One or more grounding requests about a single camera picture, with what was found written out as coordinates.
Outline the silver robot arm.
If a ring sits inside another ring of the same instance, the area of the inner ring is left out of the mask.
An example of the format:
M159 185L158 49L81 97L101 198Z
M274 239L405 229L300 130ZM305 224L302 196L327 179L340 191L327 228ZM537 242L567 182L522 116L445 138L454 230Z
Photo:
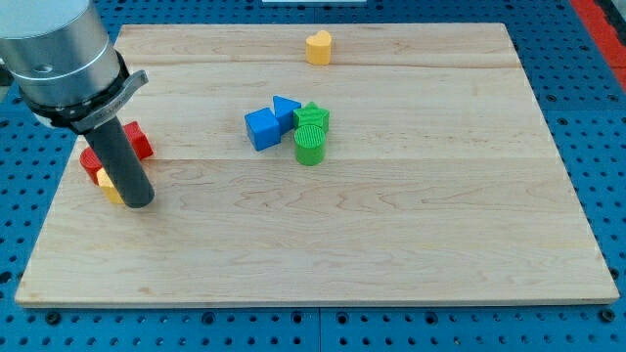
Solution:
M86 134L148 83L129 73L91 0L1 0L1 59L28 107Z

